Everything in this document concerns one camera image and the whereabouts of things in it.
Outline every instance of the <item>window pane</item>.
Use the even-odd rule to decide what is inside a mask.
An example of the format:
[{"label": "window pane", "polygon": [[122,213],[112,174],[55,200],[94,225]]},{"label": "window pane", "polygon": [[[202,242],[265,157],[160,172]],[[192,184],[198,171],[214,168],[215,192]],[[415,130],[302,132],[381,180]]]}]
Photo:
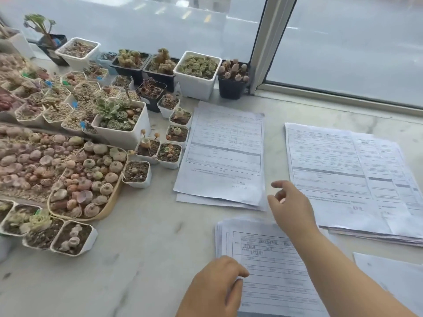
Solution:
[{"label": "window pane", "polygon": [[171,56],[186,50],[249,61],[266,0],[0,0],[10,26],[23,27],[25,14],[55,20],[53,33],[102,44],[104,51],[128,48]]},{"label": "window pane", "polygon": [[423,0],[297,0],[267,82],[423,107]]}]

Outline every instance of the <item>marble surface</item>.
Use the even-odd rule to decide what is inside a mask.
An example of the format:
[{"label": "marble surface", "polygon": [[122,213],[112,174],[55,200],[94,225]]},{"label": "marble surface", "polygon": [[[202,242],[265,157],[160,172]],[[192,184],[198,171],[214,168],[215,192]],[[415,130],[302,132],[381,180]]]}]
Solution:
[{"label": "marble surface", "polygon": [[[284,122],[373,133],[399,143],[423,188],[423,120],[366,109],[259,93],[236,102],[211,102],[263,112],[265,176],[288,179]],[[189,111],[197,101],[185,99]],[[149,111],[164,136],[167,121]],[[0,311],[5,317],[172,317],[192,277],[214,258],[214,226],[225,218],[271,213],[175,202],[177,170],[152,168],[148,189],[124,186],[110,216],[93,225],[98,239],[77,258],[16,245],[0,264]],[[423,249],[337,237],[347,251],[423,263]]]}]

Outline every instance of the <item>person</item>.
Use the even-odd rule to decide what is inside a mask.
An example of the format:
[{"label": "person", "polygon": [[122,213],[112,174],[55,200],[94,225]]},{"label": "person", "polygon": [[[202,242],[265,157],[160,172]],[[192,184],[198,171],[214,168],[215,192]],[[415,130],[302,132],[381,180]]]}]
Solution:
[{"label": "person", "polygon": [[[291,182],[275,181],[272,187],[281,188],[267,196],[273,216],[304,261],[331,317],[417,317],[320,233],[308,198]],[[243,283],[239,276],[249,272],[233,258],[210,262],[193,278],[176,317],[236,317]]]}]

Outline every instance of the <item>forearm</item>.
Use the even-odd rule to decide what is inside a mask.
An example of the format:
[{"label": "forearm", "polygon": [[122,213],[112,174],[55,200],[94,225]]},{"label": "forearm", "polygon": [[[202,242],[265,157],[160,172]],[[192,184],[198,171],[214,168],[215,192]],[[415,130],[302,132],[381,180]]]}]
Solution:
[{"label": "forearm", "polygon": [[292,242],[331,317],[416,317],[321,233]]}]

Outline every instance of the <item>hand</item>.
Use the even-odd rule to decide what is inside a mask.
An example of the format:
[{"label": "hand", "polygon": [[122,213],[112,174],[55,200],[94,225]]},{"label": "hand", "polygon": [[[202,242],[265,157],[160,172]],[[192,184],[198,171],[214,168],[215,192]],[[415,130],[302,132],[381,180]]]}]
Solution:
[{"label": "hand", "polygon": [[280,180],[272,182],[272,187],[282,190],[274,196],[267,196],[267,201],[277,224],[291,241],[300,236],[319,232],[310,201],[293,183]]},{"label": "hand", "polygon": [[231,257],[215,259],[195,275],[176,317],[236,317],[241,304],[242,279],[235,280],[249,275]]}]

